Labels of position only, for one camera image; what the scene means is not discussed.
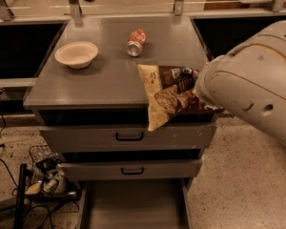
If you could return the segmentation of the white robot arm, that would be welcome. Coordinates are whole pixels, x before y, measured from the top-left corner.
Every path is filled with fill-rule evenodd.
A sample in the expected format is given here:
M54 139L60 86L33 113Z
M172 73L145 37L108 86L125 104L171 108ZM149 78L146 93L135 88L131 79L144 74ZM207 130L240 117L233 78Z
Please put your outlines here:
M207 63L194 92L286 146L286 20Z

